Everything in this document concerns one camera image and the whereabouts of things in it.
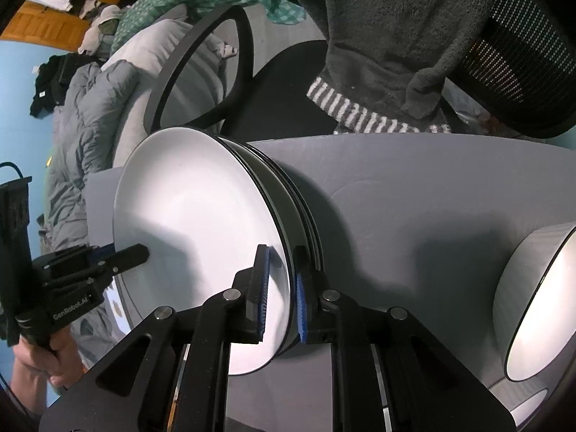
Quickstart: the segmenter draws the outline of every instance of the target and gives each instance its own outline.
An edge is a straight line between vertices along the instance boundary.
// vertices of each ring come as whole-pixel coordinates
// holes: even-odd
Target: black chair
[[[310,41],[293,45],[270,60],[253,76],[252,29],[240,6],[214,9],[181,40],[160,72],[144,114],[148,134],[160,129],[163,108],[180,72],[204,39],[222,22],[236,23],[238,71],[234,85],[214,109],[185,124],[208,128],[225,119],[221,134],[239,141],[329,135],[335,120],[306,97],[324,66],[327,44]]]
[[[576,124],[573,18],[573,0],[496,0],[450,80],[523,135],[568,131]]]

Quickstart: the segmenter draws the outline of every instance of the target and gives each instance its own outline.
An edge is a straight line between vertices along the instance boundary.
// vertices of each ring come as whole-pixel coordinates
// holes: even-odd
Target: floor
[[[318,27],[311,18],[292,26],[274,24],[266,18],[266,10],[262,5],[244,8],[248,14],[252,35],[254,38],[254,73],[266,65],[275,55],[291,45],[310,40],[324,39]],[[238,47],[238,36],[234,21],[226,21],[214,31],[220,39],[232,46]],[[226,66],[226,84],[228,91],[232,87],[235,78],[237,64],[235,59],[228,60]]]

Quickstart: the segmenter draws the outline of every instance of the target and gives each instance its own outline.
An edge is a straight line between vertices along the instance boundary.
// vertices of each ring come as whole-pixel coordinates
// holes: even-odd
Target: person
[[[46,409],[48,382],[57,389],[70,388],[86,371],[69,326],[51,335],[50,349],[53,352],[32,345],[22,336],[13,347],[10,388],[34,415]]]

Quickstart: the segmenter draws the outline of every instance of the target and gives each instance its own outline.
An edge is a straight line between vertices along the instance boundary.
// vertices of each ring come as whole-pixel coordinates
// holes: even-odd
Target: gray table
[[[256,146],[286,170],[309,205],[333,288],[368,307],[408,308],[485,385],[503,377],[491,315],[496,285],[530,232],[576,220],[576,153],[424,134]],[[88,181],[89,233],[98,240],[91,243],[111,241],[118,175]],[[550,390],[575,351],[572,339],[540,375]],[[331,403],[326,346],[298,346],[229,380],[229,415],[267,432],[329,431]]]

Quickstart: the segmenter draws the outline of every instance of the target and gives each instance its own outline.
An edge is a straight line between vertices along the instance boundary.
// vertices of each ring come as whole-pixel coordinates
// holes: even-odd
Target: metal screw
[[[390,315],[392,315],[393,319],[397,320],[405,320],[408,318],[408,312],[402,307],[394,307],[390,309]]]
[[[173,313],[174,313],[174,309],[172,307],[164,305],[162,307],[158,307],[154,311],[154,316],[156,317],[156,320],[165,320],[165,319],[171,317]]]
[[[340,298],[340,293],[333,289],[326,289],[322,293],[322,297],[324,297],[327,301],[334,302]]]
[[[223,297],[227,301],[235,301],[241,295],[242,295],[242,293],[240,291],[238,291],[237,289],[234,289],[234,288],[226,289],[223,293]]]

